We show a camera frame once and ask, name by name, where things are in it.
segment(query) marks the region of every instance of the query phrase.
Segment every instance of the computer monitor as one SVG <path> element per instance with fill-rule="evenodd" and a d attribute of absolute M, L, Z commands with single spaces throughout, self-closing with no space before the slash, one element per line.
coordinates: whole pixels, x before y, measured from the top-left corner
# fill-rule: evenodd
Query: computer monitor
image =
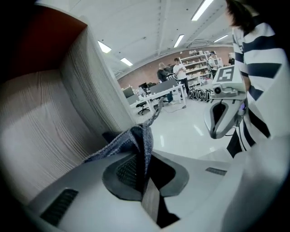
<path fill-rule="evenodd" d="M 139 85 L 139 87 L 141 87 L 142 89 L 147 89 L 148 88 L 148 85 L 147 83 L 143 83 L 142 85 Z"/>
<path fill-rule="evenodd" d="M 131 87 L 123 90 L 123 93 L 124 93 L 126 98 L 129 98 L 129 97 L 134 95 L 134 92 L 133 92 Z"/>

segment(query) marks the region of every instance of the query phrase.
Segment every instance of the gray towel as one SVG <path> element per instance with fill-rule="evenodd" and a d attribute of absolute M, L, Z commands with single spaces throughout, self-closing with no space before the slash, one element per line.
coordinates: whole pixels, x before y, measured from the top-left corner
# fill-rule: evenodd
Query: gray towel
<path fill-rule="evenodd" d="M 96 153 L 90 155 L 84 160 L 84 163 L 100 160 L 111 155 L 122 152 L 132 151 L 138 155 L 144 156 L 144 174 L 146 176 L 147 169 L 151 160 L 153 150 L 153 136 L 150 126 L 158 117 L 163 105 L 163 97 L 158 103 L 158 110 L 154 115 L 143 124 L 135 125 L 120 133 L 110 144 Z"/>

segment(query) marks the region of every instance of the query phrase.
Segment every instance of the white shelving unit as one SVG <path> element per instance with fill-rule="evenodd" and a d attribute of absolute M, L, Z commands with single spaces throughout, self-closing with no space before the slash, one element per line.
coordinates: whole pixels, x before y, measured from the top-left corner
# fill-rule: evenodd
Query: white shelving unit
<path fill-rule="evenodd" d="M 211 73 L 209 73 L 208 67 L 207 67 L 207 61 L 208 61 L 208 57 L 209 56 L 210 56 L 209 53 L 203 53 L 203 54 L 200 54 L 200 55 L 190 56 L 190 57 L 186 57 L 186 58 L 183 58 L 183 59 L 179 58 L 179 60 L 180 60 L 180 62 L 182 64 L 188 63 L 189 61 L 191 62 L 191 63 L 188 63 L 188 64 L 184 65 L 186 67 L 186 69 L 189 69 L 189 70 L 186 71 L 186 75 L 188 76 L 187 80 L 189 81 L 189 83 L 188 83 L 189 87 L 191 87 L 193 85 L 199 85 L 200 84 L 199 79 L 201 77 L 204 77 L 204 76 L 210 77 L 211 76 Z M 191 70 L 192 66 L 200 65 L 200 64 L 202 64 L 203 66 L 202 67 L 196 67 L 196 68 Z M 192 77 L 190 75 L 190 74 L 193 74 L 196 71 L 200 71 L 200 70 L 203 70 L 204 72 L 206 72 L 206 70 L 207 70 L 208 73 L 204 73 L 204 74 L 201 74 L 201 75 L 198 75 L 198 76 L 195 76 L 195 77 Z"/>

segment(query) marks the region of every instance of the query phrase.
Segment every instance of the ceiling light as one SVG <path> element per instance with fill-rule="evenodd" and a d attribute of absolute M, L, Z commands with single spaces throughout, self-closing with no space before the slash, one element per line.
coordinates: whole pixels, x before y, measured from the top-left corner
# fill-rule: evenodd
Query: ceiling light
<path fill-rule="evenodd" d="M 227 36 L 228 36 L 228 34 L 224 35 L 223 37 L 221 37 L 221 38 L 215 40 L 214 43 L 216 43 L 217 41 L 220 41 L 220 40 L 223 39 L 223 38 L 226 38 Z"/>
<path fill-rule="evenodd" d="M 110 52 L 112 49 L 110 49 L 107 45 L 104 45 L 103 43 L 101 43 L 100 41 L 98 41 L 100 47 L 101 47 L 101 50 L 104 52 L 104 53 L 108 53 Z"/>
<path fill-rule="evenodd" d="M 126 65 L 128 65 L 128 66 L 132 66 L 133 64 L 129 61 L 129 60 L 127 60 L 126 58 L 123 58 L 122 60 L 121 60 L 123 63 L 125 63 Z"/>
<path fill-rule="evenodd" d="M 179 43 L 180 43 L 180 41 L 182 40 L 183 36 L 184 36 L 184 34 L 181 34 L 181 35 L 178 37 L 178 40 L 176 41 L 176 43 L 175 43 L 175 45 L 174 45 L 174 48 L 176 48 L 176 47 L 179 45 Z"/>
<path fill-rule="evenodd" d="M 194 14 L 191 21 L 197 21 L 212 2 L 213 0 L 205 0 L 198 11 Z"/>

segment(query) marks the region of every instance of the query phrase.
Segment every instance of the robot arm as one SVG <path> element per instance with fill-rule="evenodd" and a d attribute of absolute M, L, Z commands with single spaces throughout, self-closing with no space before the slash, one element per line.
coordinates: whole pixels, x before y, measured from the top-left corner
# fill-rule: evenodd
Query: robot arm
<path fill-rule="evenodd" d="M 205 125 L 213 139 L 224 137 L 244 114 L 240 108 L 244 102 L 247 104 L 246 98 L 246 87 L 238 68 L 231 65 L 218 69 L 204 113 Z"/>

